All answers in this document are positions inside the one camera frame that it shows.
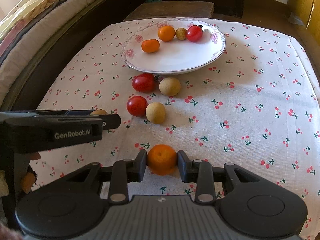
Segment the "orange mandarin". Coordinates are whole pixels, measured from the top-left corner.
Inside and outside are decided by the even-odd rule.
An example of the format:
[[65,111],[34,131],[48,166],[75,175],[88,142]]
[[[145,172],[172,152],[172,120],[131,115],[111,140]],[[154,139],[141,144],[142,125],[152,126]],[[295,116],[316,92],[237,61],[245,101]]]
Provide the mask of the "orange mandarin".
[[168,145],[155,145],[147,154],[147,165],[153,174],[172,174],[177,166],[177,153]]
[[163,42],[170,42],[175,37],[175,29],[168,25],[160,27],[158,29],[158,37]]

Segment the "tan longan behind gripper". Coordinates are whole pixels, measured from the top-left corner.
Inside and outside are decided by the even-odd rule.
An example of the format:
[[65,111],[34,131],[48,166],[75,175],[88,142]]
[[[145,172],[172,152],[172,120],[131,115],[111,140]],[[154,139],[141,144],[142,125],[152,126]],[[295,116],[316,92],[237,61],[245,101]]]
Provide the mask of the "tan longan behind gripper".
[[103,109],[99,109],[99,110],[92,111],[90,115],[107,115],[107,111]]

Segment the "red cherry tomato lower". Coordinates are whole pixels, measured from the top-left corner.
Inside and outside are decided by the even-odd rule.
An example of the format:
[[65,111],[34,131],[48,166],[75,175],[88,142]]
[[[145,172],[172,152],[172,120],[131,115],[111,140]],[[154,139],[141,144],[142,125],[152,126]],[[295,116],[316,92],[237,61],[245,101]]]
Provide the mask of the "red cherry tomato lower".
[[131,97],[126,104],[127,111],[132,116],[138,117],[143,117],[145,115],[147,106],[148,102],[146,101],[146,99],[138,95]]

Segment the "beige mattress bed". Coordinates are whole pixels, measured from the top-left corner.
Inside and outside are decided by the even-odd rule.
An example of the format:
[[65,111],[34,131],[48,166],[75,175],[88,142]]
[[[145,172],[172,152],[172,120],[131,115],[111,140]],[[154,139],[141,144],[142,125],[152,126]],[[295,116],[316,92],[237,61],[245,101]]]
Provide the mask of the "beige mattress bed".
[[24,27],[1,60],[1,102],[36,53],[71,19],[97,0],[56,0]]

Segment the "cherry print tablecloth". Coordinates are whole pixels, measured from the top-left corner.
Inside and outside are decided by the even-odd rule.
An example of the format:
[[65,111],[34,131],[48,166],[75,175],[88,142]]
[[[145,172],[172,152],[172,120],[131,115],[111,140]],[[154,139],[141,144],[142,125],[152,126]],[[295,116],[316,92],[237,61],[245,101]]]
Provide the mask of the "cherry print tablecloth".
[[304,47],[293,37],[240,23],[210,20],[226,38],[212,64],[179,76],[176,97],[145,95],[166,109],[161,125],[126,109],[138,72],[121,46],[147,21],[106,27],[63,68],[40,109],[104,109],[118,129],[103,139],[41,153],[31,164],[38,189],[94,161],[110,166],[158,144],[214,166],[234,162],[299,195],[308,207],[300,233],[319,233],[319,84]]

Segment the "red cherry tomato near plate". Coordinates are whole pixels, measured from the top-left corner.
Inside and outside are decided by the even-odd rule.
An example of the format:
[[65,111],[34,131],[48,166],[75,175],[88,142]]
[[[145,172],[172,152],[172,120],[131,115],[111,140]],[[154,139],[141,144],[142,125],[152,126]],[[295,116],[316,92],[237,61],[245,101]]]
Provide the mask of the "red cherry tomato near plate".
[[155,77],[150,73],[140,74],[133,79],[132,87],[138,92],[152,92],[156,88]]

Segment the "white floral plate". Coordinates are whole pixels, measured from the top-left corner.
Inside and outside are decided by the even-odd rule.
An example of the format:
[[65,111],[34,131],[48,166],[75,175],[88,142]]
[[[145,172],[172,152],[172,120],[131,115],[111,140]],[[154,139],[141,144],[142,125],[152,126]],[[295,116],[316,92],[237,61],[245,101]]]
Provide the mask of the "white floral plate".
[[[202,38],[197,42],[188,40],[160,41],[159,51],[146,53],[142,42],[158,38],[158,29],[170,25],[174,29],[201,25]],[[121,48],[121,57],[131,68],[140,72],[175,75],[198,70],[217,60],[225,51],[226,40],[221,31],[210,23],[189,18],[164,18],[149,22],[127,38]]]

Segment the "small orange kumquat on plate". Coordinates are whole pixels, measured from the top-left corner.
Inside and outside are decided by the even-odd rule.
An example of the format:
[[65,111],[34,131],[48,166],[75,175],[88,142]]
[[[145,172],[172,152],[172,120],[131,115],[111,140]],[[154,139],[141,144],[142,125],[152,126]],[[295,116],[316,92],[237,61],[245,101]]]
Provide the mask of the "small orange kumquat on plate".
[[155,53],[159,50],[160,43],[157,39],[145,40],[141,44],[141,49],[145,53]]

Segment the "floral blanket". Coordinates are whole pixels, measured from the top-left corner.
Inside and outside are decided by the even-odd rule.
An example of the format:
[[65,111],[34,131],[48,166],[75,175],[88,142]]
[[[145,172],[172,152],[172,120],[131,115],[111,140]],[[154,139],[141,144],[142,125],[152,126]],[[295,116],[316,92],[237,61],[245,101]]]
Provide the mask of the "floral blanket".
[[36,16],[59,0],[20,0],[1,20],[1,55]]

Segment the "red cherry tomato on plate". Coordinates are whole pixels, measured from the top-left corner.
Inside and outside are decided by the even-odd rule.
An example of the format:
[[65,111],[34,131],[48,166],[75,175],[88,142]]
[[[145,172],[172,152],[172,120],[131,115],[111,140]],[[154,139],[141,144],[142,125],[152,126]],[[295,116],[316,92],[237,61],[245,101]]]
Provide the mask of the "red cherry tomato on plate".
[[192,25],[187,30],[186,38],[190,42],[197,42],[203,36],[202,25]]

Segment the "tan longan on plate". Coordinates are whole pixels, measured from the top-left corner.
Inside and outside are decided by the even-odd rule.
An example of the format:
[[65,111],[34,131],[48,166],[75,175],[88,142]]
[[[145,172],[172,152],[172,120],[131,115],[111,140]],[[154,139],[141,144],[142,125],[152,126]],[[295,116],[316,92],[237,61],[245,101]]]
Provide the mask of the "tan longan on plate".
[[187,30],[184,28],[177,28],[175,36],[178,40],[183,41],[187,38]]

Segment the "orange mandarin on plate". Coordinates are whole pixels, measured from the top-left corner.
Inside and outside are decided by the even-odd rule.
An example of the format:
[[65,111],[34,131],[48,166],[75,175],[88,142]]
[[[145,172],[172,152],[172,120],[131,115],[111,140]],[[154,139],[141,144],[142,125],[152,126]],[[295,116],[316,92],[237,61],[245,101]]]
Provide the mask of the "orange mandarin on plate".
[[175,37],[175,29],[168,25],[160,27],[158,29],[158,37],[163,42],[170,42]]

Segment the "dark wooden stool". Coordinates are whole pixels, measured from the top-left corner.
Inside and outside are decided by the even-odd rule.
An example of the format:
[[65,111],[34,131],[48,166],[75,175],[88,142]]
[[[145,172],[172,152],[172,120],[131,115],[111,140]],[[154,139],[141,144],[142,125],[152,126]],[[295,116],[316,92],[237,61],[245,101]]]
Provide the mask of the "dark wooden stool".
[[124,21],[166,17],[212,18],[214,8],[214,3],[202,1],[165,1],[143,3],[131,12]]

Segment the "light wooden wardrobe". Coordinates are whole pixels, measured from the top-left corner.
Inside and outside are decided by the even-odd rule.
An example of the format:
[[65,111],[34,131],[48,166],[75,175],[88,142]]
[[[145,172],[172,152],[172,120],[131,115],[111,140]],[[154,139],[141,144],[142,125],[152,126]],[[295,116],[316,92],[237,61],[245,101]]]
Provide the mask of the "light wooden wardrobe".
[[319,28],[319,0],[288,0],[294,18],[312,33]]

